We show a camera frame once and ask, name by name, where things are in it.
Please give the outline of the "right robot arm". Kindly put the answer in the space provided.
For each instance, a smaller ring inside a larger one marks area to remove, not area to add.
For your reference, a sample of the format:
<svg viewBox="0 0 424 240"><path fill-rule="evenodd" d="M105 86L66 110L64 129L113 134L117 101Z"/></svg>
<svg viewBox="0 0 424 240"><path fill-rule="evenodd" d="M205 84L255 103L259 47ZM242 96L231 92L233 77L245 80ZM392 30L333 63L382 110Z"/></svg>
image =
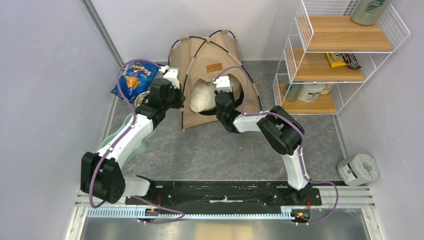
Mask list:
<svg viewBox="0 0 424 240"><path fill-rule="evenodd" d="M230 133L261 132L281 155L287 170L289 200L300 205L309 198L311 179L303 160L303 127L281 106L269 111L241 113L232 92L215 92L216 118Z"/></svg>

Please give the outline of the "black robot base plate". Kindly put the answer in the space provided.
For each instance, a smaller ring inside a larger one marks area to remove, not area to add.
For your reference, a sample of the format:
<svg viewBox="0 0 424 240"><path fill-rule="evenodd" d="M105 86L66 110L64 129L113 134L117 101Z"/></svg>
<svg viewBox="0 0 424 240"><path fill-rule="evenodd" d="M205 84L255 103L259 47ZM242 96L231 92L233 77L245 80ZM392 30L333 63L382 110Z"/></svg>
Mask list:
<svg viewBox="0 0 424 240"><path fill-rule="evenodd" d="M318 188L312 187L306 199L293 202L288 188L285 180L156 180L144 199L165 208L223 198L249 203L260 200L278 206L307 206L311 204L311 197L319 192Z"/></svg>

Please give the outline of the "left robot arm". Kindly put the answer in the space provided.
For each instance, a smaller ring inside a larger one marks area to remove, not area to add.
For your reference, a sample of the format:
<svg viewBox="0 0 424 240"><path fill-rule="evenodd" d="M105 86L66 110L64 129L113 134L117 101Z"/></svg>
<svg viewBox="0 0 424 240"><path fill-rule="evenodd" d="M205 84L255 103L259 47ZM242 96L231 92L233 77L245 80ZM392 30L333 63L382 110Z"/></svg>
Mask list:
<svg viewBox="0 0 424 240"><path fill-rule="evenodd" d="M167 110L183 107L185 96L180 87L175 77L154 79L147 101L135 109L135 115L126 126L103 148L82 156L82 192L111 204L132 196L147 205L156 200L157 191L150 187L151 180L141 176L124 177L122 166L136 148L147 145Z"/></svg>

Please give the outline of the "beige fabric pet tent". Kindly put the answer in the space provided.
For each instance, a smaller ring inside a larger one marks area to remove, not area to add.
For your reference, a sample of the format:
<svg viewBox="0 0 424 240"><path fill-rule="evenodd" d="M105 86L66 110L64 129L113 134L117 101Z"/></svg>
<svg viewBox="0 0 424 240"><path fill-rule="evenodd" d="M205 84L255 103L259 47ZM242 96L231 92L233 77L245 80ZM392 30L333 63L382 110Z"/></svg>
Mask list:
<svg viewBox="0 0 424 240"><path fill-rule="evenodd" d="M176 41L168 54L168 65L178 69L181 91L186 97L179 110L181 129L215 122L215 90L218 76L228 76L238 111L262 110L255 83L241 63L236 36L220 29L208 36L188 36Z"/></svg>

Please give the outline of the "mint green double pet bowl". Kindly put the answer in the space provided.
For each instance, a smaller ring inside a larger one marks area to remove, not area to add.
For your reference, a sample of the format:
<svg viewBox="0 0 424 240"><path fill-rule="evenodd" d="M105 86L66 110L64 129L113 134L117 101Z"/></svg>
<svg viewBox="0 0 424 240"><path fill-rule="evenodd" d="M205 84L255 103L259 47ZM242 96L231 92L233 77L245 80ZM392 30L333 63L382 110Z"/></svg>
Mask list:
<svg viewBox="0 0 424 240"><path fill-rule="evenodd" d="M106 159L115 159L122 167L134 155L140 155L147 150L148 140L154 133L153 121L145 115L137 114L97 152L102 157L107 150L111 150Z"/></svg>

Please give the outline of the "cream fluffy pillow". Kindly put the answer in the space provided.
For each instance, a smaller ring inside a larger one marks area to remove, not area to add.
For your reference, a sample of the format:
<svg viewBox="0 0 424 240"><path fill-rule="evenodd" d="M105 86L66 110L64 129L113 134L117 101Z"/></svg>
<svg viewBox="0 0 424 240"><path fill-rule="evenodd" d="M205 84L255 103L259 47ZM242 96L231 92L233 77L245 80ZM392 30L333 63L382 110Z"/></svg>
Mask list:
<svg viewBox="0 0 424 240"><path fill-rule="evenodd" d="M240 81L233 74L227 75L230 80L234 98L237 100L242 92ZM210 111L216 107L215 104L216 87L212 81L206 82L199 78L190 90L190 109L195 113Z"/></svg>

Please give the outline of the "steel pet bowl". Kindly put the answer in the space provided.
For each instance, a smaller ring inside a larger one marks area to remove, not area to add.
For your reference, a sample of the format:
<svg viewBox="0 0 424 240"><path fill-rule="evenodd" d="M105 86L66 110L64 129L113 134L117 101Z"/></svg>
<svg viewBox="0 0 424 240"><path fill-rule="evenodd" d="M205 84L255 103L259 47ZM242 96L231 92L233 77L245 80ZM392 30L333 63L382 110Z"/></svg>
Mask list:
<svg viewBox="0 0 424 240"><path fill-rule="evenodd" d="M149 91L144 91L141 94L139 94L134 100L134 106L136 108L139 107L143 103L145 97L147 97L149 94L150 94Z"/></svg>

